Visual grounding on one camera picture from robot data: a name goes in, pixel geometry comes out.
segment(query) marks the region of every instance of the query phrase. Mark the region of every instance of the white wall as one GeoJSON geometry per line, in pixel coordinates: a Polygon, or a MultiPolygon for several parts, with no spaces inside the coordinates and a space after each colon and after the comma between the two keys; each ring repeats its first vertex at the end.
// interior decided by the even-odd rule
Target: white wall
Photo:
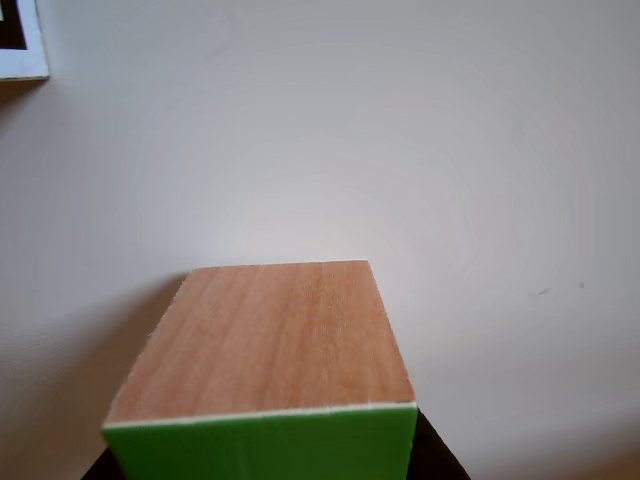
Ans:
{"type": "Polygon", "coordinates": [[[0,86],[0,477],[81,476],[176,277],[353,257],[474,479],[640,449],[639,5],[40,2],[52,79],[0,86]]]}

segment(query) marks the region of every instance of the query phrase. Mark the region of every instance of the dark object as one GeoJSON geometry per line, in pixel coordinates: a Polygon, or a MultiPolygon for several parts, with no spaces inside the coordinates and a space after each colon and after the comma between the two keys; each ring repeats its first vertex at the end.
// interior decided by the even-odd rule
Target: dark object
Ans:
{"type": "Polygon", "coordinates": [[[470,480],[458,459],[418,410],[407,480],[470,480]]]}
{"type": "Polygon", "coordinates": [[[0,0],[3,20],[0,22],[0,50],[26,50],[18,0],[0,0]]]}
{"type": "MultiPolygon", "coordinates": [[[[418,479],[470,480],[462,465],[419,410],[407,472],[407,480],[418,479]]],[[[125,477],[113,453],[107,448],[82,480],[125,480],[125,477]]]]}

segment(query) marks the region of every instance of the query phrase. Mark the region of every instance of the wooden block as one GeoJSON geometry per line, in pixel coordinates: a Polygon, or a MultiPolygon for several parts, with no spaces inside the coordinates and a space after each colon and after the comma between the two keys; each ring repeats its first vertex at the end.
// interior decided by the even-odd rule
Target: wooden block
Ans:
{"type": "Polygon", "coordinates": [[[415,395],[365,261],[185,280],[103,432],[131,480],[401,479],[415,395]]]}

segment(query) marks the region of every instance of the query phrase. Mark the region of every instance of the block top surface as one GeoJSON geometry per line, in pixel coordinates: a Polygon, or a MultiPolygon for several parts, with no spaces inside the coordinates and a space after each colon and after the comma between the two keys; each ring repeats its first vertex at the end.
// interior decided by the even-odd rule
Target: block top surface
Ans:
{"type": "Polygon", "coordinates": [[[414,401],[368,262],[215,267],[182,284],[105,427],[414,401]]]}

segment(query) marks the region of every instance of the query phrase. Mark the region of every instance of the green painted side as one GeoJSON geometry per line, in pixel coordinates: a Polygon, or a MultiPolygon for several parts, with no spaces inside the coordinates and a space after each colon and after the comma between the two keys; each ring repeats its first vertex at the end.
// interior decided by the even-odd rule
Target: green painted side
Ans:
{"type": "Polygon", "coordinates": [[[105,429],[128,480],[400,480],[417,410],[105,429]]]}

